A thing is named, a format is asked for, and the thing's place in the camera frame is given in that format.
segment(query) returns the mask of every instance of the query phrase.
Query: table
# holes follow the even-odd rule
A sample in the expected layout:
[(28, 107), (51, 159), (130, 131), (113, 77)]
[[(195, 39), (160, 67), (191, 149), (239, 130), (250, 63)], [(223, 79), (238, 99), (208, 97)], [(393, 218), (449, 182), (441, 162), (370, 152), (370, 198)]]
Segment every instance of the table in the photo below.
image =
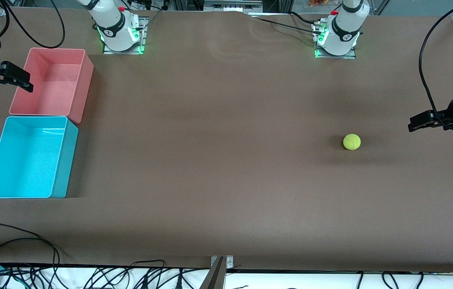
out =
[[(54, 11), (16, 11), (58, 42)], [(68, 197), (0, 199), (0, 222), (56, 243), (65, 263), (206, 267), (228, 254), (242, 268), (453, 271), (453, 132), (406, 127), (429, 108), (417, 57), (435, 18), (369, 17), (357, 59), (341, 61), (236, 12), (161, 12), (144, 55), (101, 55), (88, 12), (61, 13), (63, 47), (95, 65)], [(33, 45), (11, 24), (0, 61), (22, 66)], [(450, 20), (424, 70), (445, 108)], [(0, 85), (0, 134), (13, 95)], [(348, 133), (359, 150), (342, 149)], [(0, 242), (15, 236), (0, 229)], [(0, 261), (49, 255), (19, 244)]]

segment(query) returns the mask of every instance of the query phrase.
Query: yellow tennis ball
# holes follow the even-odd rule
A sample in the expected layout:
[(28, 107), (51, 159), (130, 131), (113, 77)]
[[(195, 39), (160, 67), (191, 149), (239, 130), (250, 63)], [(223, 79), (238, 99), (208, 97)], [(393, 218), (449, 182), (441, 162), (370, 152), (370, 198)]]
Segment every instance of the yellow tennis ball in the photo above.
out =
[(356, 150), (357, 148), (360, 148), (360, 137), (356, 134), (349, 134), (344, 137), (342, 144), (344, 145), (344, 148), (350, 151)]

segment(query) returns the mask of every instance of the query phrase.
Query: white surface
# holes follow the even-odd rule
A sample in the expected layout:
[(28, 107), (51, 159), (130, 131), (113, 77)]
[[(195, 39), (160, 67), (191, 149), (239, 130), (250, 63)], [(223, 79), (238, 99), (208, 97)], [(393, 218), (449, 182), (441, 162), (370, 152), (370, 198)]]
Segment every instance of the white surface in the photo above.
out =
[[(122, 280), (116, 289), (131, 289), (135, 283), (147, 272), (148, 269), (133, 269), (130, 272), (130, 283), (127, 286), (127, 278)], [(94, 268), (59, 268), (57, 274), (59, 278), (70, 289), (82, 289), (84, 284), (89, 280), (94, 273)], [(113, 278), (122, 270), (115, 269), (107, 274), (108, 278)], [(52, 269), (43, 271), (46, 278), (52, 276)], [(170, 277), (179, 273), (178, 269), (172, 269), (162, 274), (160, 282), (168, 280)], [(198, 289), (201, 282), (204, 280), (208, 270), (193, 271), (184, 274), (184, 277), (195, 289)], [(419, 275), (393, 275), (399, 285), (400, 289), (415, 289), (419, 281)], [(225, 289), (235, 289), (248, 285), (246, 289), (355, 289), (358, 282), (359, 274), (241, 274), (235, 273), (226, 277)], [(393, 285), (390, 276), (386, 276), (387, 282)], [(6, 281), (7, 277), (0, 278), (0, 285)], [(155, 289), (156, 279), (149, 285), (149, 289)], [(101, 278), (93, 285), (94, 288), (102, 287), (107, 281)], [(170, 282), (166, 283), (163, 289), (174, 289), (177, 284), (177, 278), (173, 278)], [(24, 289), (23, 285), (14, 280), (11, 280), (9, 289)], [(61, 284), (54, 279), (54, 289), (63, 289)], [(189, 286), (183, 282), (183, 288), (188, 289)], [(360, 289), (387, 289), (382, 282), (380, 274), (365, 274), (362, 280)], [(424, 281), (420, 289), (453, 289), (453, 275), (425, 275)]]

